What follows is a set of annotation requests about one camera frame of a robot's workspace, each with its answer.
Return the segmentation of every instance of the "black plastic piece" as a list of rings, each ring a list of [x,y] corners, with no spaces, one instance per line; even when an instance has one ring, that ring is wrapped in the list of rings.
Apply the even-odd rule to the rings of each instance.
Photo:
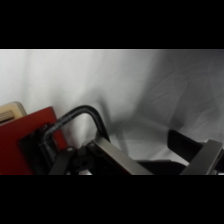
[[[168,148],[188,162],[192,161],[202,147],[202,144],[176,131],[171,130],[168,133]]]
[[[22,154],[36,175],[48,175],[58,154],[53,137],[47,140],[47,144],[41,144],[45,128],[46,126],[37,129],[18,142]]]
[[[73,158],[70,166],[72,175],[77,175],[81,171],[91,170],[95,166],[95,158],[88,153],[85,146],[77,151],[76,157]]]

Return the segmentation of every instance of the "wooden block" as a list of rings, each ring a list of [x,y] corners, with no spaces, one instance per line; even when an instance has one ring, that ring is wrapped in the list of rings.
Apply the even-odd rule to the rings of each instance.
[[[0,124],[26,116],[26,111],[19,102],[13,102],[0,107]]]

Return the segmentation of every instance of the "red panel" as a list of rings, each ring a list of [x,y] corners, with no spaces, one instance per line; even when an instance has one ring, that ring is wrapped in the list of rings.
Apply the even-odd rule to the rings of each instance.
[[[0,126],[0,174],[1,175],[32,175],[17,142],[39,127],[56,121],[52,107],[40,110],[18,120]],[[61,131],[54,137],[60,149],[67,147]]]

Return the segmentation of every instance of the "gray metal bar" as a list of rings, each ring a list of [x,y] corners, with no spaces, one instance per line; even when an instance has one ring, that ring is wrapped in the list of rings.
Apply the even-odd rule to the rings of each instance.
[[[181,175],[210,175],[223,152],[223,144],[209,140]]]
[[[123,154],[119,149],[110,144],[106,139],[99,137],[93,140],[93,142],[131,175],[153,175],[147,169],[132,160],[130,157]]]

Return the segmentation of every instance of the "white backdrop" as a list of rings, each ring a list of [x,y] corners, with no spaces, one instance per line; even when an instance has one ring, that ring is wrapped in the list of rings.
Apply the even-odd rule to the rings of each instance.
[[[82,104],[101,113],[113,144],[133,159],[182,161],[169,128],[224,142],[224,50],[0,50],[0,105],[58,117]],[[95,135],[82,115],[64,128],[71,145]]]

